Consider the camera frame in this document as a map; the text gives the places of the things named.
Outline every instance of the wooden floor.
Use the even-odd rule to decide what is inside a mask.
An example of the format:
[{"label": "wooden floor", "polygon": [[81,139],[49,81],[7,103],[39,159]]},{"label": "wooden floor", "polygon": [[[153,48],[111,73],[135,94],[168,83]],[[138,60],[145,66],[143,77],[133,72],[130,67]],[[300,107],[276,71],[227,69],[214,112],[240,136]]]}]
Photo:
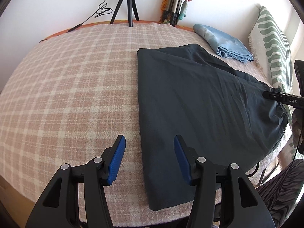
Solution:
[{"label": "wooden floor", "polygon": [[0,200],[17,225],[24,228],[34,202],[16,191],[2,176],[0,176]]}]

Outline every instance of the plaid blanket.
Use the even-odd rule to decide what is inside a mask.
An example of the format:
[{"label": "plaid blanket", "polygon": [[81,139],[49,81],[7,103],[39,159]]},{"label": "plaid blanket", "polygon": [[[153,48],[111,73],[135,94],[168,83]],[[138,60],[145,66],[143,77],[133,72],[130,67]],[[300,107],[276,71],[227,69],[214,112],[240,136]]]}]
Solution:
[{"label": "plaid blanket", "polygon": [[[123,134],[127,147],[117,180],[105,187],[114,226],[146,226],[189,215],[192,203],[157,212],[148,206],[136,52],[190,43],[215,55],[194,32],[156,23],[137,23],[131,28],[127,24],[95,25],[38,44],[0,95],[1,176],[25,197],[37,201],[61,164],[85,164]],[[254,63],[224,61],[269,85]],[[79,198],[80,217],[85,220],[83,185]]]}]

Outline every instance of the tripod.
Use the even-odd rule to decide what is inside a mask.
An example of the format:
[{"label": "tripod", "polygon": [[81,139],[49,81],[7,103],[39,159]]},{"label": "tripod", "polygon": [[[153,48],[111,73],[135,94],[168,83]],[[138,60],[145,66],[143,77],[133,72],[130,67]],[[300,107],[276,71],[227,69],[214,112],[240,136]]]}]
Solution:
[{"label": "tripod", "polygon": [[[117,6],[115,8],[115,11],[113,13],[112,19],[110,24],[114,23],[115,17],[117,15],[117,12],[121,6],[121,3],[123,2],[123,0],[119,0],[117,3]],[[135,0],[127,0],[128,3],[128,21],[129,21],[129,26],[133,26],[133,15],[132,15],[132,9],[134,11],[134,15],[137,21],[139,21],[139,17],[138,17],[138,13],[137,13],[137,8],[136,8],[136,4],[135,4]]]}]

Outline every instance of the blue rubber pad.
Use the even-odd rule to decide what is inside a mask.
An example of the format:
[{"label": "blue rubber pad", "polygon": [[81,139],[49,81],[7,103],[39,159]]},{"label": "blue rubber pad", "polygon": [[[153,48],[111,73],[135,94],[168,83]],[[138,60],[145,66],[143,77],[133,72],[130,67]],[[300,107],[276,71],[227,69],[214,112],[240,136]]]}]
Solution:
[{"label": "blue rubber pad", "polygon": [[174,145],[175,155],[177,157],[177,161],[181,169],[180,171],[183,175],[184,180],[190,185],[192,179],[190,164],[176,136],[174,137],[173,145]]},{"label": "blue rubber pad", "polygon": [[114,153],[114,156],[109,166],[109,176],[107,178],[107,182],[109,185],[111,185],[113,181],[116,180],[118,170],[121,164],[121,160],[123,159],[124,156],[125,149],[126,149],[126,138],[123,136],[118,144],[116,152]]}]

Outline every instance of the gloved hand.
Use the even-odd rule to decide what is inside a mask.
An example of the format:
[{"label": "gloved hand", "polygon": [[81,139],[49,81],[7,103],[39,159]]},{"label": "gloved hand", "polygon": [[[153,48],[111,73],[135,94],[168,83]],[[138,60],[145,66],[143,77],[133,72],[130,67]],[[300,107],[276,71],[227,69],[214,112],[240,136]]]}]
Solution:
[{"label": "gloved hand", "polygon": [[303,110],[295,109],[294,112],[292,113],[291,120],[292,120],[292,127],[291,127],[292,142],[293,142],[294,148],[296,148],[298,143],[300,145],[303,142],[304,132],[301,135],[302,124],[303,124]]}]

